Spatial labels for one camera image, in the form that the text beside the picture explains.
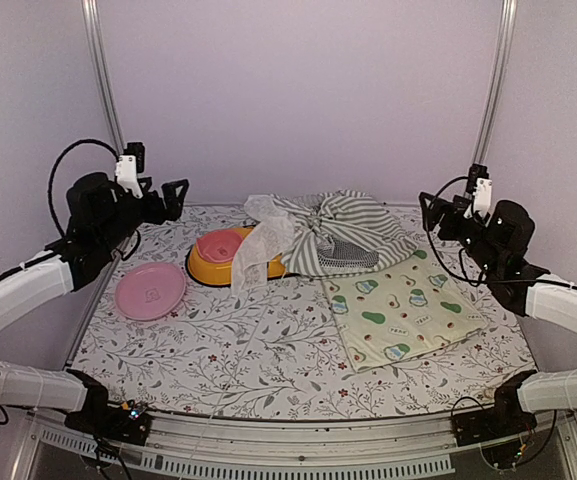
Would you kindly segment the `avocado print cushion mat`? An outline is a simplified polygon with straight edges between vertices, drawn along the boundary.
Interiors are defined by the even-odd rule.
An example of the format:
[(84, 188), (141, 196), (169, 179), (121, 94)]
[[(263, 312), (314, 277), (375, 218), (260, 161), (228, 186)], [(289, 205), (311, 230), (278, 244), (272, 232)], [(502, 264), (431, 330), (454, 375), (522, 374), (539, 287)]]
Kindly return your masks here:
[(487, 326), (428, 248), (384, 270), (323, 286), (357, 373), (433, 353)]

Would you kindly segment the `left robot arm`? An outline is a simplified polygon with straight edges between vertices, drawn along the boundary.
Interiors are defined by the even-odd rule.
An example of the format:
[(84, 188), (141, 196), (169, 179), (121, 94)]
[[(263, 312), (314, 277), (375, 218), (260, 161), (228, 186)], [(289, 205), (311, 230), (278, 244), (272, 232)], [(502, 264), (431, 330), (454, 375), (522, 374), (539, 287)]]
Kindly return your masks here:
[[(64, 236), (0, 275), (0, 332), (91, 284), (142, 224), (179, 219), (188, 180), (165, 183), (161, 191), (151, 185), (142, 178), (125, 188), (102, 172), (78, 179), (66, 194), (70, 219)], [(0, 361), (0, 406), (60, 410), (72, 425), (96, 434), (109, 433), (117, 423), (107, 389), (77, 370), (34, 370)]]

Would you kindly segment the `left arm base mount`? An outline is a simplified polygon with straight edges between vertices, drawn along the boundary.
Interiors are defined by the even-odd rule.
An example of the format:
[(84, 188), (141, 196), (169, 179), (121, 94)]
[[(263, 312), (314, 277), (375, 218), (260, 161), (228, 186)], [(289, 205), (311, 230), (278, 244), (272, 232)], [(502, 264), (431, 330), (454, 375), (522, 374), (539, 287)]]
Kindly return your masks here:
[(93, 437), (130, 445), (145, 446), (153, 418), (142, 407), (113, 405), (84, 406), (66, 415), (64, 425)]

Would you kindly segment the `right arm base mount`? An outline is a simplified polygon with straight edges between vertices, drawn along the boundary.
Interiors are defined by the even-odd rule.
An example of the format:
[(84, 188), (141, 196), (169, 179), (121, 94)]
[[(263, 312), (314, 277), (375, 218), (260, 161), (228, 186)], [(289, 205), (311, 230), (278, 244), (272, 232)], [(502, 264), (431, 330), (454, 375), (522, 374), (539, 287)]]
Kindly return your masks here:
[(505, 404), (484, 407), (471, 396), (453, 404), (450, 422), (457, 445), (478, 445), (483, 460), (496, 470), (515, 469), (524, 460), (537, 427), (534, 414)]

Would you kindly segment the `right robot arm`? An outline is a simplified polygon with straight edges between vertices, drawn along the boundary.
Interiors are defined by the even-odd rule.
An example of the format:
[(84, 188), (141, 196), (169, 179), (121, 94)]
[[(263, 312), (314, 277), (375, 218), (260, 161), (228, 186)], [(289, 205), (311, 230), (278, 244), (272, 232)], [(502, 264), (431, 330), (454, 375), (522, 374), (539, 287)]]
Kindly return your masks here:
[[(525, 259), (535, 223), (516, 202), (499, 201), (487, 222), (461, 200), (419, 194), (422, 225), (438, 228), (441, 240), (455, 241), (482, 271), (481, 282), (507, 311), (546, 321), (577, 332), (577, 285)], [(485, 415), (485, 427), (505, 436), (525, 413), (577, 410), (577, 369), (561, 372), (522, 372), (495, 391), (495, 406)]]

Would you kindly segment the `striped fabric pet tent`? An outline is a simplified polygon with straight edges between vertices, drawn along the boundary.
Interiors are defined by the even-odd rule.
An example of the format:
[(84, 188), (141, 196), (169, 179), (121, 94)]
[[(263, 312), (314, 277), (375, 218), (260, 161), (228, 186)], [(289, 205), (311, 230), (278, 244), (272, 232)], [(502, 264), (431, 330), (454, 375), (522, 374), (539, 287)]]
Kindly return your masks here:
[(384, 270), (417, 249), (384, 205), (355, 190), (293, 198), (251, 195), (244, 211), (255, 226), (232, 260), (235, 297), (264, 286), (274, 258), (288, 274), (324, 279)]

